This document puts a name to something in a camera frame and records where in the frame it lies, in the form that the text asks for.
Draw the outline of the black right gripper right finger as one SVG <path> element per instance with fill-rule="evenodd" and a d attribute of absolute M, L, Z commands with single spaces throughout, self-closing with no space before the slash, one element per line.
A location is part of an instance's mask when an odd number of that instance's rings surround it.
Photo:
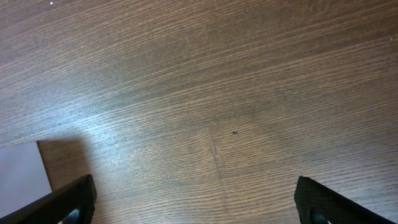
<path fill-rule="evenodd" d="M 298 178 L 294 201 L 301 224 L 394 224 L 309 177 Z"/>

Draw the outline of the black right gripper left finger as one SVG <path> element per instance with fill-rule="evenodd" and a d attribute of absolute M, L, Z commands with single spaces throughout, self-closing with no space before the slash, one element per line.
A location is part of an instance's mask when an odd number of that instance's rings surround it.
<path fill-rule="evenodd" d="M 7 224 L 90 224 L 97 199 L 93 176 L 83 175 L 62 188 L 1 218 Z"/>

